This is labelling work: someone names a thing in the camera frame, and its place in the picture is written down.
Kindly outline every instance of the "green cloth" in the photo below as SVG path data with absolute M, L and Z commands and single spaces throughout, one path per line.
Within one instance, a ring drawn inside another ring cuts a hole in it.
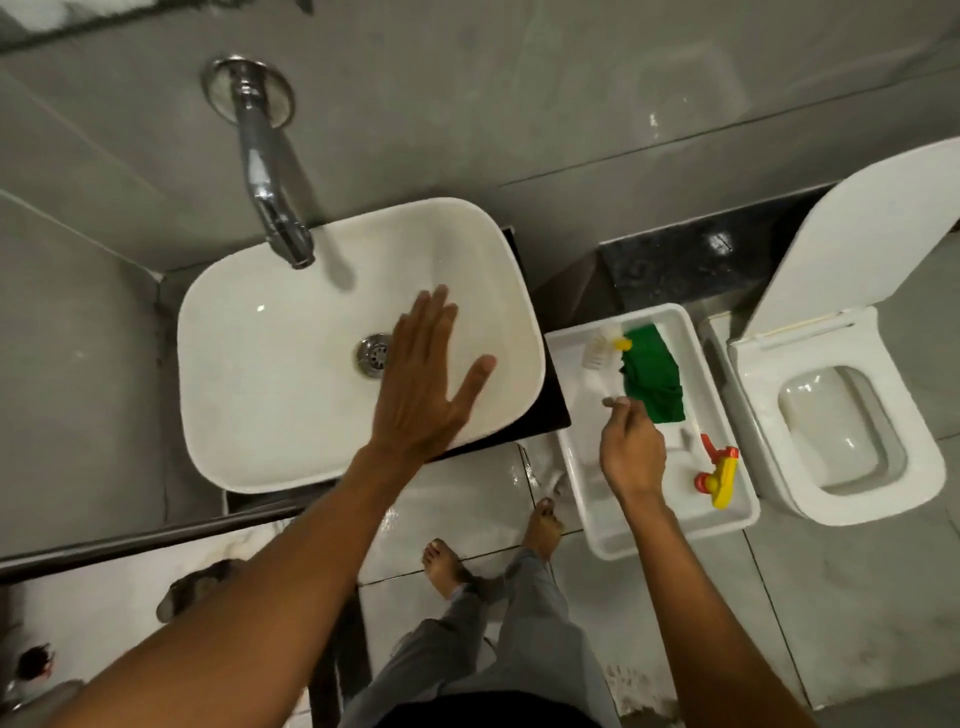
M 680 367 L 663 343 L 657 327 L 635 328 L 627 331 L 624 338 L 634 342 L 628 352 L 623 352 L 623 368 L 620 370 L 627 397 L 642 400 L 655 424 L 685 420 Z

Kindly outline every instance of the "person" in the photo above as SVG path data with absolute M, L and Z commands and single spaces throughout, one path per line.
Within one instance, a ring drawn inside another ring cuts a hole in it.
M 282 725 L 387 509 L 420 467 L 447 449 L 496 365 L 492 356 L 478 358 L 447 400 L 446 350 L 457 308 L 446 296 L 444 286 L 421 292 L 397 321 L 371 439 L 339 484 L 204 601 L 93 679 L 51 726 Z M 636 538 L 686 725 L 814 725 L 687 544 L 661 491 L 663 438 L 640 402 L 612 403 L 600 456 Z M 449 546 L 430 542 L 424 570 L 448 600 L 446 613 L 401 641 L 347 705 L 342 725 L 619 725 L 597 660 L 546 567 L 560 534 L 552 503 L 542 500 L 506 570 L 511 601 L 496 660 L 479 672 L 486 604 Z

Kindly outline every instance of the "white plastic tray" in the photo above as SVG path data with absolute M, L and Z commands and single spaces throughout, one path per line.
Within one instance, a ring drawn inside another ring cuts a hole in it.
M 618 328 L 629 331 L 648 324 L 657 326 L 676 359 L 684 388 L 686 420 L 657 425 L 667 446 L 663 494 L 677 514 L 684 534 L 688 539 L 697 539 L 736 531 L 754 523 L 760 514 L 754 486 L 742 459 L 737 466 L 733 498 L 725 510 L 714 508 L 709 496 L 693 486 L 699 471 L 713 470 L 700 433 L 709 435 L 718 448 L 736 447 L 736 442 L 693 324 L 682 307 L 666 303 L 554 331 L 546 335 L 546 342 L 572 421 L 572 425 L 560 430 L 557 436 L 590 549 L 606 560 L 636 554 L 630 527 L 600 471 L 599 462 L 600 431 L 610 417 L 610 410 L 603 406 L 601 399 L 624 394 L 623 375 L 619 373 L 619 356 L 609 357 L 608 366 L 598 372 L 584 369 L 584 347 L 601 331 L 608 333 Z

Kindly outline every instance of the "hand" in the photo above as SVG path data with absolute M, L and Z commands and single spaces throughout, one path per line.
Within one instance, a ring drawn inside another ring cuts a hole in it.
M 444 305 L 446 294 L 445 285 L 433 295 L 420 291 L 396 322 L 373 411 L 371 445 L 417 467 L 450 446 L 496 366 L 490 354 L 478 358 L 446 400 L 446 349 L 457 318 L 456 304 Z
M 613 494 L 624 508 L 650 496 L 662 501 L 663 435 L 647 416 L 642 401 L 618 397 L 607 398 L 604 404 L 613 412 L 600 437 L 600 469 Z

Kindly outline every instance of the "gray pants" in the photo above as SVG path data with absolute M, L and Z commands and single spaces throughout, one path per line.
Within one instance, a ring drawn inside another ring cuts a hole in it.
M 509 607 L 496 661 L 475 672 L 487 605 L 461 587 L 440 619 L 425 619 L 397 645 L 390 662 L 344 710 L 341 728 L 373 728 L 396 705 L 460 692 L 522 691 L 565 703 L 599 723 L 620 720 L 583 631 L 536 553 L 524 548 L 505 575 Z

